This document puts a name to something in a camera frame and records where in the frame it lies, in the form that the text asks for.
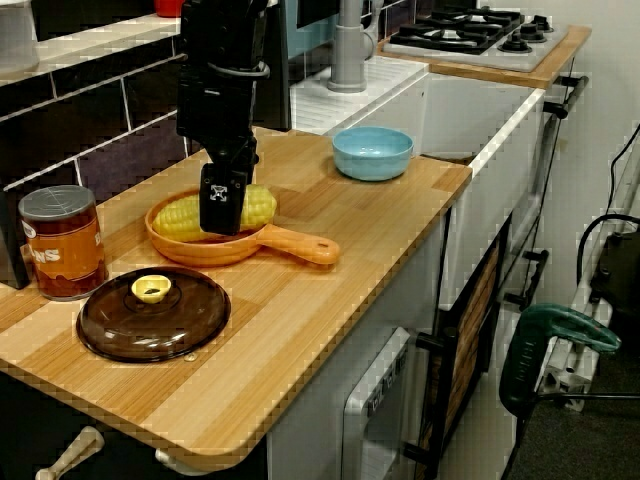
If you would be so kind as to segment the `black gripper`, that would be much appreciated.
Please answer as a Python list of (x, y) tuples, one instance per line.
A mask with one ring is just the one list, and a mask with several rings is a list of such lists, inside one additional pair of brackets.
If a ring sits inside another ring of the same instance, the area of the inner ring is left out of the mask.
[(236, 235), (247, 184), (259, 162), (252, 121), (260, 66), (185, 63), (178, 77), (177, 132), (199, 143), (214, 163), (201, 169), (199, 222), (203, 231)]

